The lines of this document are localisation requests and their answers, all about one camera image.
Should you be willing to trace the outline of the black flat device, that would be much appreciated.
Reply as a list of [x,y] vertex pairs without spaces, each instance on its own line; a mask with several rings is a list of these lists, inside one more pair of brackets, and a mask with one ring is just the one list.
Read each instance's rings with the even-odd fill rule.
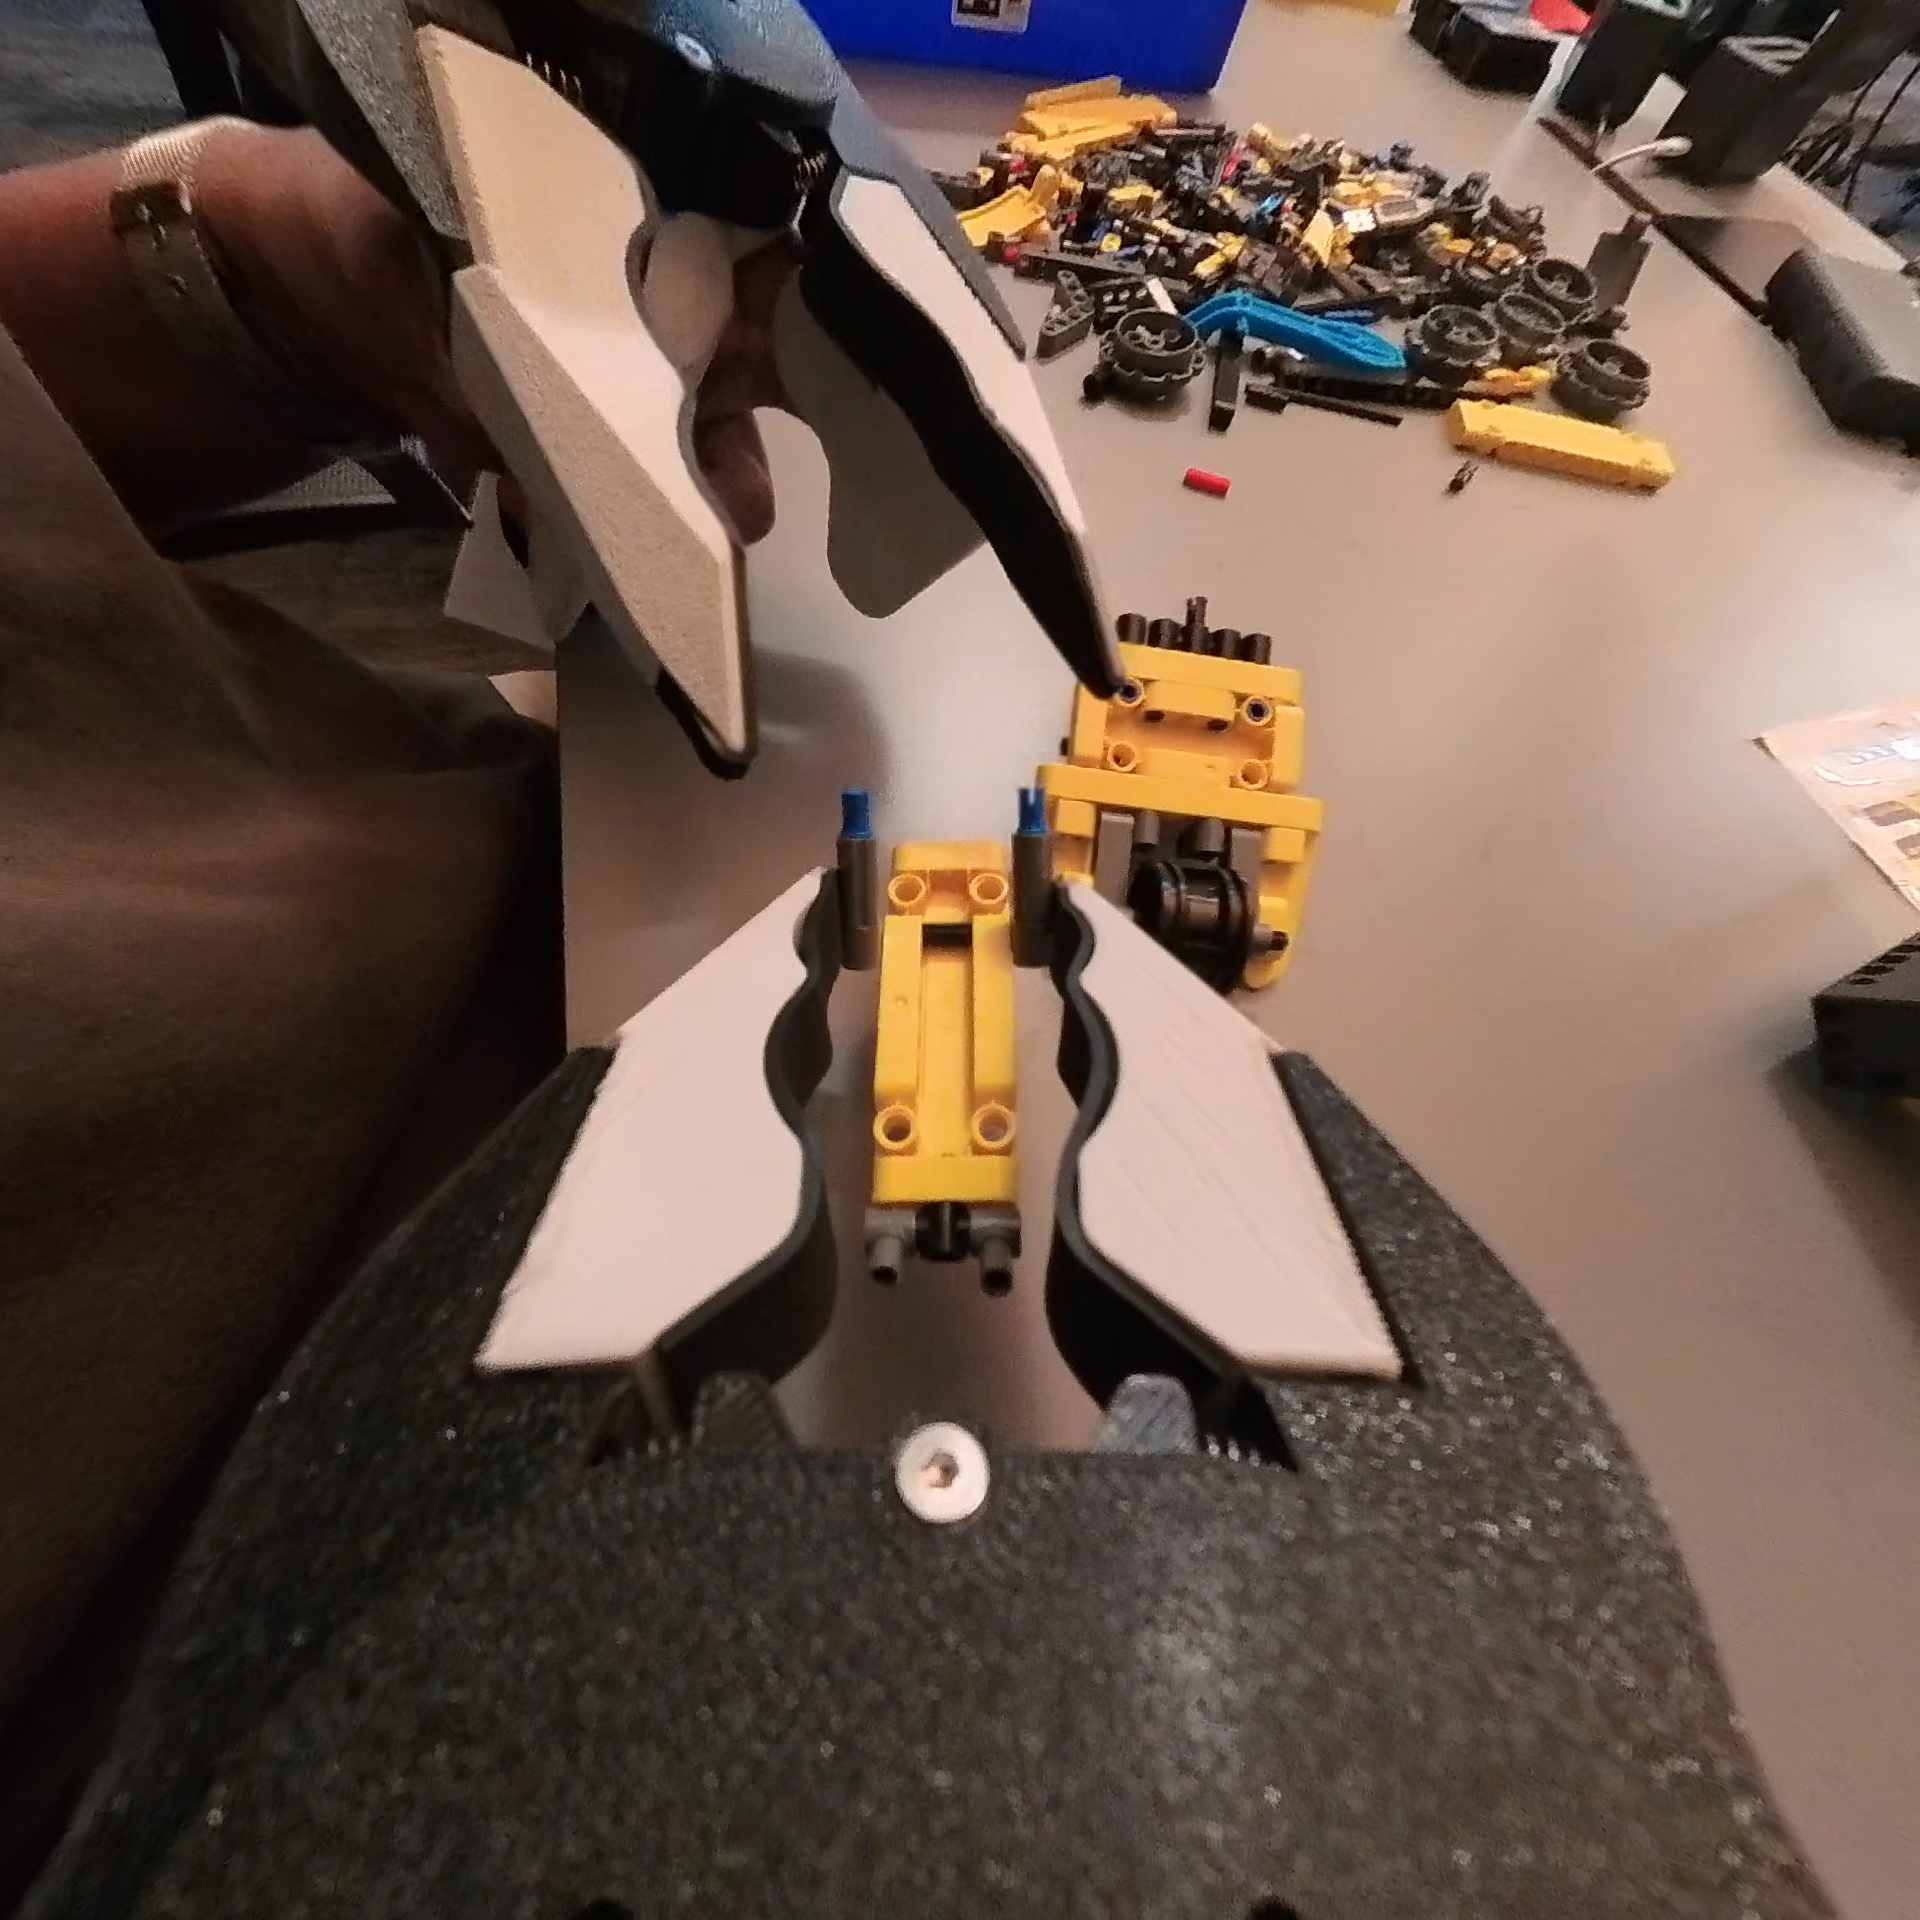
[[1917,279],[1801,248],[1768,276],[1764,320],[1841,432],[1917,455]]

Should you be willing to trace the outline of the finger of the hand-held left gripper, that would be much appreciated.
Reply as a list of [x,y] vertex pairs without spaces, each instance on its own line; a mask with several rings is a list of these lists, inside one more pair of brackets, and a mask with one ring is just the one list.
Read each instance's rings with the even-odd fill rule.
[[840,170],[806,212],[800,299],[888,401],[1081,688],[1119,688],[1087,527],[1024,350],[896,178]]
[[632,291],[656,212],[610,136],[527,67],[442,28],[416,59],[470,263],[448,287],[448,350],[524,507],[525,587],[560,644],[596,614],[720,777],[756,754],[742,553],[690,446],[693,402],[730,308],[729,243],[666,241],[690,287],[666,344]]

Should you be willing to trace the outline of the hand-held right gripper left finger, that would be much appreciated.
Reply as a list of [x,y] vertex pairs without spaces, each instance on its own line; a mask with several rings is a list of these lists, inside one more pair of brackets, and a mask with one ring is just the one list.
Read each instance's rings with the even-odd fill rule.
[[479,1377],[623,1374],[680,1427],[825,1340],[833,1238],[809,1102],[831,1066],[833,875],[805,872],[577,1066],[599,1076],[498,1296]]

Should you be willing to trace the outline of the blue plastic bin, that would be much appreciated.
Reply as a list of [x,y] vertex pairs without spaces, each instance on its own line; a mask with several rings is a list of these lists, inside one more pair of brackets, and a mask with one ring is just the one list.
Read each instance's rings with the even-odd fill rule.
[[1242,2],[805,2],[848,62],[1206,92]]

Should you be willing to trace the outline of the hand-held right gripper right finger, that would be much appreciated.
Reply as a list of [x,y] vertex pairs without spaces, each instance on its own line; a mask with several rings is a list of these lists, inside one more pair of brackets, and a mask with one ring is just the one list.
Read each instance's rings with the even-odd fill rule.
[[1072,1115],[1044,1308],[1072,1378],[1111,1407],[1162,1377],[1202,1420],[1247,1420],[1266,1386],[1400,1384],[1285,1052],[1086,882],[1049,936]]

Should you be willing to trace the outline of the person's left hand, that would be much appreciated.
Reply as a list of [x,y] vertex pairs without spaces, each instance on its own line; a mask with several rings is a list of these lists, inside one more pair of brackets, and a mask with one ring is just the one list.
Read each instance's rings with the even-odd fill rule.
[[[350,426],[420,440],[454,466],[504,474],[449,368],[438,270],[408,223],[308,129],[239,123],[207,138],[202,220],[247,318]],[[758,410],[784,410],[774,366],[785,248],[734,268],[734,314],[690,428],[703,481],[742,544],[777,519]]]

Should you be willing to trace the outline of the yellow brick chassis assembly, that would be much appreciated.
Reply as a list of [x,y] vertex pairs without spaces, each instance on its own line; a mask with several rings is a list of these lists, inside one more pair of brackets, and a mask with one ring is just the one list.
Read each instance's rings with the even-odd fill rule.
[[1119,688],[1078,688],[1037,768],[1049,874],[1122,910],[1225,995],[1258,995],[1301,942],[1325,804],[1304,794],[1304,696],[1258,628],[1122,614]]

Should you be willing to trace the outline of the person's left forearm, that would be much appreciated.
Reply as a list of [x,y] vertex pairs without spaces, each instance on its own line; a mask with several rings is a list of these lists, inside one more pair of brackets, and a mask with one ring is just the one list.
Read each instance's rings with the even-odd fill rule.
[[136,318],[112,234],[122,152],[2,175],[2,322],[36,368],[94,368]]

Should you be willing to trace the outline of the black battery box assembly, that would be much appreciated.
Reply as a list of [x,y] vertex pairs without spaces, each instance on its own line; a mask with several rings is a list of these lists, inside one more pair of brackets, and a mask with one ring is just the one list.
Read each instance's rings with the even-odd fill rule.
[[1917,936],[1816,993],[1809,1016],[1824,1087],[1917,1100]]

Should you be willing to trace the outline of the yellow brick panel assembly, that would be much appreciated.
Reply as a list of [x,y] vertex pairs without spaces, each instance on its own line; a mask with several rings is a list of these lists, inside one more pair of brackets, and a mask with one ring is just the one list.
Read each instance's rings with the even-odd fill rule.
[[833,844],[846,963],[873,971],[870,1191],[862,1246],[878,1286],[912,1262],[970,1265],[1012,1291],[1016,971],[1049,958],[1042,794],[1016,794],[1010,841],[903,841],[879,863],[873,794],[848,787]]

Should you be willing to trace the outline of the long yellow brick beam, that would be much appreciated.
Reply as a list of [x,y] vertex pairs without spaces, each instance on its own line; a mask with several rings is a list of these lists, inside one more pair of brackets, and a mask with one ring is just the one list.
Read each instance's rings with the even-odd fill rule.
[[1668,446],[1631,430],[1546,414],[1503,401],[1454,401],[1447,430],[1456,450],[1584,486],[1662,491],[1674,479]]

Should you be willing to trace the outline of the yellow sticker sheet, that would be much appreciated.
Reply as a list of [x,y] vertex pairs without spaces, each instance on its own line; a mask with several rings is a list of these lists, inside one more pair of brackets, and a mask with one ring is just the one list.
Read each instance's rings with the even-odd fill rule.
[[1789,722],[1754,744],[1917,908],[1917,702]]

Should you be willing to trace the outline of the blue curved brick piece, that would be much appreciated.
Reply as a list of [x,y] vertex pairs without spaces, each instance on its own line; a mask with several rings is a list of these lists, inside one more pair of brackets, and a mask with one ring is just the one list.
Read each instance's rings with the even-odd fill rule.
[[1215,292],[1188,306],[1183,320],[1199,339],[1236,331],[1246,342],[1296,353],[1319,368],[1366,378],[1404,378],[1408,374],[1405,350],[1373,326],[1309,316],[1296,306],[1240,291]]

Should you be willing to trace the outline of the pile of loose toy bricks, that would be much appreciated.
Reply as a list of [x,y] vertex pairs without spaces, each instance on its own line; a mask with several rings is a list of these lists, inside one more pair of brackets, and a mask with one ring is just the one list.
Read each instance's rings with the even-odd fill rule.
[[[1103,78],[1028,95],[1010,130],[932,180],[986,266],[1046,287],[1032,353],[1086,362],[1086,407],[1169,417],[1204,392],[1222,435],[1247,407],[1392,428],[1503,401],[1620,426],[1649,398],[1624,344],[1639,270],[1550,251],[1541,206],[1408,142],[1231,129]],[[1229,291],[1373,326],[1408,374],[1199,339],[1183,312]]]

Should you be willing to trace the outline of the person's wristwatch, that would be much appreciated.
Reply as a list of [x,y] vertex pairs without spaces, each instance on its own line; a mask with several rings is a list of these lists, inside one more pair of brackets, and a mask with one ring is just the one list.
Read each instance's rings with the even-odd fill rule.
[[186,180],[159,175],[119,184],[110,194],[110,228],[153,312],[200,316],[210,268]]

